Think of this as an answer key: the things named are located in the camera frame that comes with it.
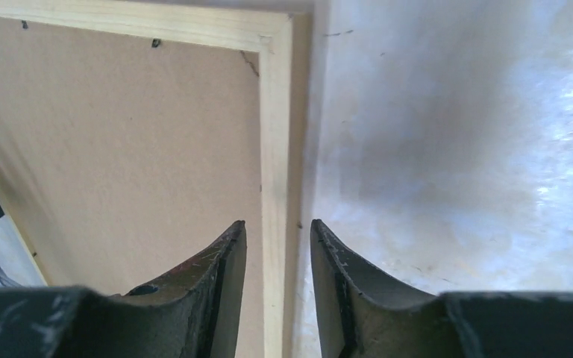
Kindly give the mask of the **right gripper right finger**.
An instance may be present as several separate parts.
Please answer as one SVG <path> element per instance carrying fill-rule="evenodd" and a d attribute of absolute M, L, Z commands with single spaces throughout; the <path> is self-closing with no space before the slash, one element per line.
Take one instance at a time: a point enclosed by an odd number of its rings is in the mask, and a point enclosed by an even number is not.
<path fill-rule="evenodd" d="M 573 292 L 412 287 L 310 226 L 324 357 L 573 357 Z"/>

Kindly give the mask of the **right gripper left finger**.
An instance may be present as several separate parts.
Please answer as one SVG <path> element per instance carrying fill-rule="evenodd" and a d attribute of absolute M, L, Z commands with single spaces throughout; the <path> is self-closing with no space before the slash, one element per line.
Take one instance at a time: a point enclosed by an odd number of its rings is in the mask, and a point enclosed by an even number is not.
<path fill-rule="evenodd" d="M 85 286 L 0 288 L 0 357 L 233 357 L 245 222 L 125 295 Z"/>

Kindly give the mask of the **brown backing board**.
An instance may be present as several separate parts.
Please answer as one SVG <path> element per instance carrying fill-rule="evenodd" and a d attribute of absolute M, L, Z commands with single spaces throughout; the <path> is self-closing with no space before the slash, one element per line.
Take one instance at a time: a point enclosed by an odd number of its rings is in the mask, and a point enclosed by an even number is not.
<path fill-rule="evenodd" d="M 0 197 L 44 278 L 125 293 L 247 230 L 263 355 L 257 55 L 0 19 Z"/>

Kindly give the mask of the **light wooden picture frame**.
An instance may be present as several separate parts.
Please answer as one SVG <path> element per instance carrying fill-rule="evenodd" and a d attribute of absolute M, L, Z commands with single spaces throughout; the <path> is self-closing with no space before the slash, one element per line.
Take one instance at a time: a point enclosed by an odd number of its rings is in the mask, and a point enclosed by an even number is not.
<path fill-rule="evenodd" d="M 0 17 L 257 53 L 263 348 L 292 356 L 312 16 L 178 1 L 0 1 Z"/>

